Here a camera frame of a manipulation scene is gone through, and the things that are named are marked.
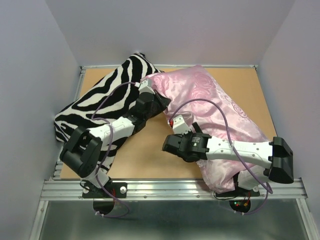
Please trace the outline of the pink satin rose pillowcase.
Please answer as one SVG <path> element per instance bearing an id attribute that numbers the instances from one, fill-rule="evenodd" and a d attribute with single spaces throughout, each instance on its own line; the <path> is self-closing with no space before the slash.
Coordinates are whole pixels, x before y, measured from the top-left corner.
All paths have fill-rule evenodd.
<path id="1" fill-rule="evenodd" d="M 152 88 L 171 99 L 166 119 L 182 115 L 188 126 L 197 122 L 211 136 L 241 142 L 266 142 L 268 138 L 210 73 L 200 65 L 171 72 L 150 73 Z"/>

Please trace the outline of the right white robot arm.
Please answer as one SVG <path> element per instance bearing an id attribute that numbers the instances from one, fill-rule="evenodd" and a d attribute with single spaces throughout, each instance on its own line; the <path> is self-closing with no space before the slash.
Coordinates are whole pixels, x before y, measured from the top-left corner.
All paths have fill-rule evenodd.
<path id="1" fill-rule="evenodd" d="M 197 123 L 192 132 L 184 121 L 170 123 L 174 133 L 168 135 L 162 145 L 164 152 L 182 158 L 187 163 L 203 160 L 239 161 L 246 165 L 230 182 L 231 192 L 242 195 L 260 183 L 294 182 L 293 150 L 282 138 L 275 136 L 272 141 L 244 142 L 227 140 L 203 133 Z"/>

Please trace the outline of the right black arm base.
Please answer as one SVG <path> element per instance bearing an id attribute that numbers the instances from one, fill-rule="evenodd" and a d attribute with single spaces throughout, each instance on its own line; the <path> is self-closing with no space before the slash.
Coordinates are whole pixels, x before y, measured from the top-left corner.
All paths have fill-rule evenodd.
<path id="1" fill-rule="evenodd" d="M 246 198 L 246 197 L 259 197 L 260 192 L 252 190 L 247 190 L 244 188 L 236 187 L 233 191 L 223 192 L 223 193 L 213 193 L 213 197 L 218 200 L 232 200 L 235 198 Z"/>

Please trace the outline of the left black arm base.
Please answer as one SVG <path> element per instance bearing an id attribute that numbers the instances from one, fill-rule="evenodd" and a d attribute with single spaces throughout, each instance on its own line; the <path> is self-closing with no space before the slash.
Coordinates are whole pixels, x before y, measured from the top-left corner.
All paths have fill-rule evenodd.
<path id="1" fill-rule="evenodd" d="M 82 187 L 82 197 L 84 199 L 105 199 L 111 198 L 102 188 L 94 186 L 87 180 L 82 180 L 79 185 Z M 126 182 L 111 181 L 104 188 L 118 199 L 127 197 L 128 184 Z"/>

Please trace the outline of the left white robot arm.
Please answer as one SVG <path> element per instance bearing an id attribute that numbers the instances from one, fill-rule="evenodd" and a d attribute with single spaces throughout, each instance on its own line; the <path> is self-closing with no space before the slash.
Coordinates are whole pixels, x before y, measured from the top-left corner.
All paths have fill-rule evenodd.
<path id="1" fill-rule="evenodd" d="M 170 102 L 171 99 L 157 91 L 140 93 L 135 105 L 112 123 L 88 129 L 76 128 L 64 145 L 60 160 L 80 178 L 94 185 L 94 191 L 100 197 L 108 196 L 111 193 L 110 178 L 98 165 L 102 148 L 140 132 L 147 120 L 166 110 Z"/>

